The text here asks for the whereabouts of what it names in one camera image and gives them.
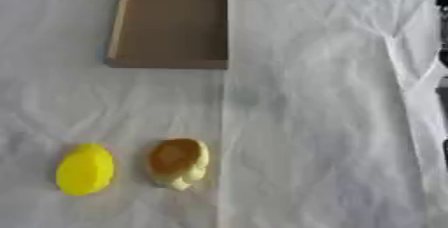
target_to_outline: white cloth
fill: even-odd
[[[229,0],[230,67],[105,67],[117,0],[0,0],[0,222],[14,227],[445,227],[434,0]],[[207,142],[206,181],[154,188],[139,153]],[[105,142],[107,190],[60,153]]]

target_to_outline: yellow cup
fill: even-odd
[[[56,184],[68,195],[87,195],[106,188],[114,170],[113,157],[103,146],[79,144],[59,164]]]

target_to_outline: white tissue paper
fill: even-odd
[[[446,227],[434,0],[229,0],[227,71],[102,64],[117,0],[0,0],[2,227]],[[208,143],[186,192],[139,165]],[[103,192],[61,194],[58,158],[104,142]]]

